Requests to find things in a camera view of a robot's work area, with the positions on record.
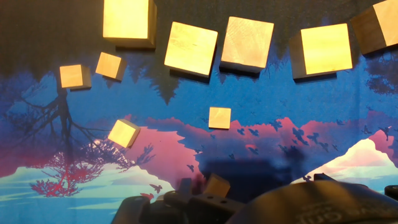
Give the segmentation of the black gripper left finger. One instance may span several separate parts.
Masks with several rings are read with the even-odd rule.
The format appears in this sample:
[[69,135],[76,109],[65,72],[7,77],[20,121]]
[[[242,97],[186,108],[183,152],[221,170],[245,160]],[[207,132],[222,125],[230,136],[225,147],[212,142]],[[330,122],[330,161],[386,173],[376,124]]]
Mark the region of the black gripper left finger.
[[244,204],[213,194],[192,194],[192,180],[154,203],[145,196],[125,198],[112,224],[226,223]]

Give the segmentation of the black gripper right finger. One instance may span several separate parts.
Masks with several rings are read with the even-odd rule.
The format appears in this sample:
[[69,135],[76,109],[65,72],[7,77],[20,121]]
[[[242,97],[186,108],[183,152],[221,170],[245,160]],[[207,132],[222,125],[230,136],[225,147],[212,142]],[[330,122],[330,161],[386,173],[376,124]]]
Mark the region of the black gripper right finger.
[[[335,179],[331,178],[330,176],[321,173],[321,174],[314,174],[313,175],[313,180],[332,180],[335,181]],[[387,185],[384,187],[384,195],[388,196],[394,200],[397,200],[397,185]]]

